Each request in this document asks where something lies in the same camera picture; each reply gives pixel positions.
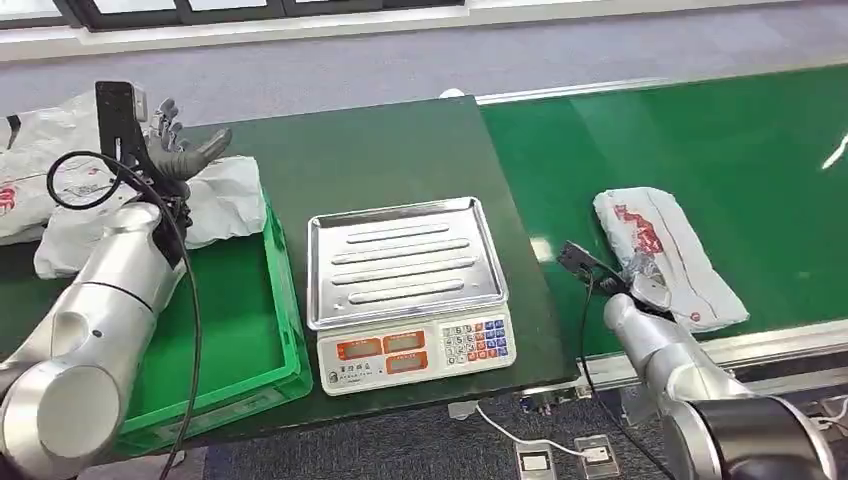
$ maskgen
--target green table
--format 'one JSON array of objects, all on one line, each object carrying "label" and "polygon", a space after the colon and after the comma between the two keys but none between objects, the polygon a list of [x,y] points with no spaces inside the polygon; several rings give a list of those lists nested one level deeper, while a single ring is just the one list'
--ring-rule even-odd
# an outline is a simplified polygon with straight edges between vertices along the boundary
[{"label": "green table", "polygon": [[[675,195],[750,320],[699,338],[848,317],[848,159],[822,164],[848,134],[848,67],[569,95],[482,107],[528,234],[573,240],[614,264],[591,206],[605,189]],[[584,290],[542,268],[568,331]],[[600,319],[603,302],[589,318]],[[619,351],[591,323],[587,352]]]},{"label": "green table", "polygon": [[[316,378],[307,398],[216,429],[194,444],[232,441],[279,428],[385,413],[561,382],[576,374],[554,301],[501,172],[474,99],[300,115],[228,125],[230,154],[256,157],[292,261],[301,314],[306,312],[306,232],[318,214],[460,196],[482,202],[510,290],[516,362],[509,368],[423,384],[329,397]],[[215,126],[194,129],[207,135]],[[50,305],[63,283],[32,278],[27,246],[0,249],[15,262],[0,284],[0,304],[17,320],[0,340],[8,353]],[[203,303],[203,291],[199,292]],[[314,340],[314,334],[308,333]],[[310,344],[312,370],[318,365]]]},{"label": "green table", "polygon": [[[302,312],[309,216],[471,194],[483,201],[504,264],[519,354],[509,369],[350,397],[329,398],[316,388],[194,442],[573,378],[583,290],[551,255],[572,239],[611,260],[591,212],[592,197],[606,188],[651,185],[677,196],[715,267],[751,311],[749,322],[718,336],[848,316],[840,297],[848,160],[821,169],[848,131],[845,85],[848,68],[835,67],[479,109],[463,98],[229,125],[231,153],[260,163],[287,233]],[[32,278],[33,250],[0,248],[0,355],[31,330],[62,286]],[[593,304],[592,318],[600,305]],[[587,338],[592,353],[618,350],[599,321]]]}]

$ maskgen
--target stainless steel scale tray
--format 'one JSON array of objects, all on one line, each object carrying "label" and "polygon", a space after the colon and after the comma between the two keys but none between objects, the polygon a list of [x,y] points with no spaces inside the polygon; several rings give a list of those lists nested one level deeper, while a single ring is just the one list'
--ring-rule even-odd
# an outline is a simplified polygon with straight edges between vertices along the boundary
[{"label": "stainless steel scale tray", "polygon": [[506,303],[476,198],[320,215],[309,221],[307,323],[350,327]]}]

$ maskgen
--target black cable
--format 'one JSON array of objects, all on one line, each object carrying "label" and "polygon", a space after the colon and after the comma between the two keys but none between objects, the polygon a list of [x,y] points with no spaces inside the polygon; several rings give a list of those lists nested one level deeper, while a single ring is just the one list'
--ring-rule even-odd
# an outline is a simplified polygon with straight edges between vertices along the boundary
[{"label": "black cable", "polygon": [[663,475],[665,475],[666,477],[668,477],[671,480],[675,480],[674,475],[671,473],[671,471],[668,468],[666,468],[665,465],[663,465],[663,463],[660,461],[660,459],[658,459],[651,452],[649,452],[648,449],[645,448],[644,445],[642,445],[642,442],[637,440],[629,431],[627,431],[627,429],[624,427],[624,425],[622,425],[622,423],[610,411],[609,407],[607,407],[607,404],[604,403],[604,401],[601,399],[601,396],[598,394],[598,391],[595,389],[595,383],[592,381],[592,376],[589,374],[589,366],[586,363],[586,353],[585,353],[586,318],[589,316],[589,301],[592,299],[592,290],[594,289],[595,278],[594,278],[594,275],[592,274],[591,270],[584,270],[584,271],[586,272],[587,276],[589,277],[589,282],[586,285],[586,301],[583,303],[583,314],[580,317],[580,331],[579,331],[579,334],[578,334],[579,337],[580,337],[579,354],[580,354],[580,364],[583,367],[583,373],[586,375],[586,381],[589,383],[589,389],[592,391],[592,396],[595,397],[595,400],[598,402],[598,405],[601,407],[601,410],[603,410],[604,415],[606,415],[607,419],[613,425],[615,425],[615,427],[618,428],[618,430],[625,437],[627,437],[628,440],[630,440],[630,443],[632,443],[633,446],[638,448],[639,451],[642,452],[642,455],[644,455],[648,460],[650,460],[651,463],[656,465],[657,468],[659,469],[659,471],[662,472]]},{"label": "black cable", "polygon": [[[85,205],[71,205],[60,199],[59,196],[56,194],[56,190],[53,188],[53,178],[56,175],[56,172],[59,170],[59,167],[63,163],[70,160],[71,158],[82,156],[98,158],[104,163],[106,163],[107,166],[115,167],[120,173],[112,184],[112,187],[110,187],[109,191],[104,194],[103,197],[100,197],[99,199]],[[194,411],[194,402],[197,398],[197,386],[200,378],[200,353],[203,347],[203,329],[200,323],[200,302],[197,297],[197,282],[194,279],[194,270],[192,270],[191,261],[188,258],[188,251],[185,247],[185,239],[180,233],[180,228],[179,226],[177,226],[177,221],[174,219],[174,216],[171,215],[171,211],[168,208],[168,205],[165,203],[165,200],[158,193],[156,193],[156,190],[154,190],[153,187],[148,185],[147,182],[145,182],[144,179],[141,178],[136,172],[132,171],[129,167],[108,155],[103,155],[102,153],[90,152],[86,150],[75,150],[59,157],[47,171],[47,193],[50,195],[50,198],[52,198],[53,201],[55,201],[59,205],[71,210],[85,210],[100,205],[101,203],[105,202],[109,197],[111,197],[112,194],[115,193],[121,182],[127,183],[127,185],[129,185],[130,187],[149,197],[153,201],[153,203],[155,203],[156,206],[159,207],[159,210],[162,211],[162,216],[165,217],[166,223],[171,228],[171,230],[174,231],[174,235],[177,236],[177,239],[179,240],[177,244],[179,245],[180,256],[185,262],[186,274],[188,275],[189,285],[191,286],[192,304],[194,306],[194,365],[192,367],[191,372],[191,387],[189,389],[188,404],[186,405],[183,421],[180,424],[180,430],[179,432],[177,432],[177,437],[174,440],[174,445],[171,447],[171,451],[168,454],[168,459],[165,461],[165,465],[162,467],[162,472],[159,474],[159,480],[165,480],[174,465],[174,459],[176,458],[177,453],[182,448],[182,443],[185,438],[185,434],[188,431],[188,426],[191,422],[191,416]]]}]

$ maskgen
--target robotic arm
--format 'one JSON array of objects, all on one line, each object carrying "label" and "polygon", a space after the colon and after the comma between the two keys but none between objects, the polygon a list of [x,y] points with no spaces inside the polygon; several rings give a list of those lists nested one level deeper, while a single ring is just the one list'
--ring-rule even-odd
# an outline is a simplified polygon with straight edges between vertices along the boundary
[{"label": "robotic arm", "polygon": [[[166,102],[147,139],[148,155],[138,124],[146,114],[143,97],[123,82],[98,82],[96,90],[101,151],[153,187],[179,235],[144,194],[123,205],[71,285],[0,364],[4,480],[74,477],[117,434],[156,319],[185,273],[178,242],[191,221],[183,181],[230,140],[229,131],[222,131],[196,151],[170,148],[168,136],[178,129],[171,123],[176,109]],[[113,172],[117,185],[123,174]]]},{"label": "robotic arm", "polygon": [[677,479],[836,480],[827,442],[803,413],[753,393],[713,363],[687,329],[662,316],[663,286],[638,276],[626,285],[574,244],[559,261],[577,275],[606,270],[596,283],[612,294],[604,323],[656,402]]}]

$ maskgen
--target digital scale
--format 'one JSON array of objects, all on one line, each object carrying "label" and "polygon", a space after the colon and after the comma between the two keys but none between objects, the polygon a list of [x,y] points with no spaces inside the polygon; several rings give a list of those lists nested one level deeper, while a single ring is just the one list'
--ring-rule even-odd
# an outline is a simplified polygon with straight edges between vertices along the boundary
[{"label": "digital scale", "polygon": [[307,324],[329,395],[515,362],[507,287],[480,201],[309,221]]}]

